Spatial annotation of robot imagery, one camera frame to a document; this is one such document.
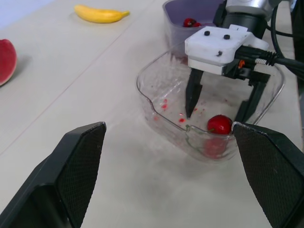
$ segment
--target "cherry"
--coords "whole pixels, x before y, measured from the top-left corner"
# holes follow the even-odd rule
[[[207,129],[214,134],[230,134],[232,120],[224,115],[216,115],[208,120]]]
[[[196,22],[192,25],[192,27],[199,27],[199,26],[201,26],[201,24],[199,22]]]
[[[195,19],[186,18],[186,19],[184,20],[184,27],[190,28],[190,27],[192,27],[195,23],[197,23]]]

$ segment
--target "white table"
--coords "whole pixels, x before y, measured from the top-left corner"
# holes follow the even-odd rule
[[[238,155],[219,167],[202,165],[144,123],[134,82],[166,49],[164,0],[85,2],[131,15],[91,24],[73,13],[78,2],[56,0],[1,29],[1,38],[16,46],[19,67],[0,88],[0,212],[64,133],[105,121],[99,175],[82,227],[270,227]],[[288,7],[283,2],[278,12],[277,29],[285,32],[291,31]],[[291,39],[279,41],[292,57]],[[302,149],[296,78],[283,70],[286,85],[260,125]]]

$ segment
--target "yellow banana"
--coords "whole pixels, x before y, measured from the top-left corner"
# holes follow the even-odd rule
[[[111,9],[95,9],[84,5],[75,5],[74,10],[83,20],[95,23],[113,23],[130,14],[129,11],[119,12]]]

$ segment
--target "purple container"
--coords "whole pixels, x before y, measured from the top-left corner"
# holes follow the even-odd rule
[[[213,18],[223,0],[170,0],[163,4],[165,34],[169,47],[175,46],[202,29],[213,26]],[[201,27],[185,28],[186,18],[193,18]]]

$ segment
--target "clear plastic container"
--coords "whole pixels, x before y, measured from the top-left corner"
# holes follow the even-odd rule
[[[187,56],[177,45],[146,66],[136,86],[148,125],[186,153],[205,162],[230,159],[237,151],[233,135],[207,131],[207,122],[222,114],[234,120],[240,104],[252,87],[248,81],[204,73],[200,99],[190,119],[185,115],[185,89],[190,75]],[[257,71],[271,75],[256,112],[247,123],[257,124],[280,94],[285,77],[276,67],[258,65]]]
[[[223,0],[170,0],[163,4],[165,35],[169,47],[175,46],[205,26],[213,26],[213,18]],[[186,18],[193,18],[201,27],[185,28]]]

